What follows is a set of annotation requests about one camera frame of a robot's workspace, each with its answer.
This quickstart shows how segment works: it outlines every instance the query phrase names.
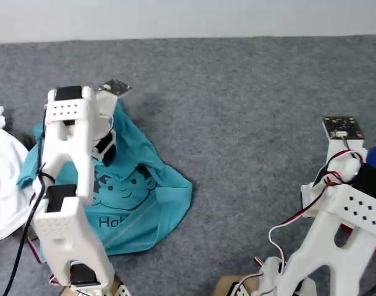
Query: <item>white wall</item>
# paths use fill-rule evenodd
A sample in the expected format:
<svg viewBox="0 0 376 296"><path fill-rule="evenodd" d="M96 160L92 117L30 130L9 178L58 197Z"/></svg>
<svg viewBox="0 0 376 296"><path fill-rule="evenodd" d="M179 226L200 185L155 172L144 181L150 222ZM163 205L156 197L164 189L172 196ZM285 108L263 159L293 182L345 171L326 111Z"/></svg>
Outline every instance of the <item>white wall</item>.
<svg viewBox="0 0 376 296"><path fill-rule="evenodd" d="M376 0L0 0L0 43L376 34Z"/></svg>

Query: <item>black cable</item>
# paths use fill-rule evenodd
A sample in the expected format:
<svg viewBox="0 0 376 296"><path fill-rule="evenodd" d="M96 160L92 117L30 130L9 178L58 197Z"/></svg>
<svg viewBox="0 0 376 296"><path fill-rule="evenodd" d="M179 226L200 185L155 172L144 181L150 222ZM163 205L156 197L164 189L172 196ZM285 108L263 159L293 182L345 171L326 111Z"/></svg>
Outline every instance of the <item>black cable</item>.
<svg viewBox="0 0 376 296"><path fill-rule="evenodd" d="M348 150L351 150L351 149L349 148L347 138L346 138L345 136L341 136L341 139L343 140L344 146L346 146L346 148L347 148Z"/></svg>
<svg viewBox="0 0 376 296"><path fill-rule="evenodd" d="M374 285L367 292L365 292L364 294L362 294L362 296L373 296L374 294L376 294L376 285Z"/></svg>
<svg viewBox="0 0 376 296"><path fill-rule="evenodd" d="M19 267L20 257L22 256L23 246L24 246L25 241L26 241L28 229L29 229L31 221L34 217L35 211L38 208L38 206L40 205L40 201L41 201L42 197L44 196L44 192L45 192L45 183L44 183L44 180L43 180L42 174L41 174L42 142L43 142L43 139L45 138L45 115L46 115L46 108L45 108L44 117L43 117L43 121L42 121L42 133L41 133L40 140L38 141L38 158L37 158L38 162L37 162L37 172L36 172L38 179L41 183L41 191L40 191L40 194L38 195L37 200L34 203L34 206L31 210L28 218L27 218L26 225L23 229L22 238L21 238L20 243L19 243L19 248L18 248L17 253L16 253L14 267L13 267L12 272L10 274L10 278L9 278L7 287L5 288L5 291L4 291L2 296L7 296L9 294L10 288L12 287L12 284L14 283L17 268Z"/></svg>
<svg viewBox="0 0 376 296"><path fill-rule="evenodd" d="M83 293L82 291L77 290L78 293L81 293L83 296L90 296L89 294Z"/></svg>

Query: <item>cartoon face print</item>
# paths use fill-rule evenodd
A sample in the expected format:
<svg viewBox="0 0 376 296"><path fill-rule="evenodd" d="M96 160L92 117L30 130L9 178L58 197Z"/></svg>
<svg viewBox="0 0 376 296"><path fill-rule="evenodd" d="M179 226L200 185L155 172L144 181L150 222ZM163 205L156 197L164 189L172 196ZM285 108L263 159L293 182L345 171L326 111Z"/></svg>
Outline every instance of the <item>cartoon face print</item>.
<svg viewBox="0 0 376 296"><path fill-rule="evenodd" d="M156 186L157 183L144 165L138 165L126 180L96 175L92 206L103 205L114 210L132 211L148 199Z"/></svg>

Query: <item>gray carpet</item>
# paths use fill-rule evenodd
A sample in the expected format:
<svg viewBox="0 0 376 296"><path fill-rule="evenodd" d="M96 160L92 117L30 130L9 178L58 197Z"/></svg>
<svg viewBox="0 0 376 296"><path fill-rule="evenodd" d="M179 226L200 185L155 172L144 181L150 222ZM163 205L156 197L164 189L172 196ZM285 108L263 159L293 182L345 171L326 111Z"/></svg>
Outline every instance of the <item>gray carpet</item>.
<svg viewBox="0 0 376 296"><path fill-rule="evenodd" d="M0 105L29 132L50 88L109 78L162 159L194 184L191 209L153 249L112 257L134 295L209 295L223 274L278 255L269 228L299 210L299 187L325 160L320 117L358 117L376 146L376 36L164 39L0 45ZM310 220L275 233L291 254ZM0 243L0 295L16 239ZM26 247L10 295L56 295ZM314 274L319 295L328 269ZM376 255L361 281L376 282Z"/></svg>

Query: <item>teal t-shirt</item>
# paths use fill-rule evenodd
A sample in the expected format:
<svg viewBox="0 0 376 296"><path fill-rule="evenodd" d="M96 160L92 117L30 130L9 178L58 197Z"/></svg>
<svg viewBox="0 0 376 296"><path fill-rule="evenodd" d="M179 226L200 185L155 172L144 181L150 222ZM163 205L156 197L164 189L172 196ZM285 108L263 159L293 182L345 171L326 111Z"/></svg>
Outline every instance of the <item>teal t-shirt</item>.
<svg viewBox="0 0 376 296"><path fill-rule="evenodd" d="M108 255L150 249L168 235L189 209L192 185L164 164L155 147L117 104L114 114L117 152L109 167L94 161L93 203L86 217ZM41 125L34 128L37 140ZM32 183L38 146L28 154L17 184ZM72 162L64 165L56 184L76 184Z"/></svg>

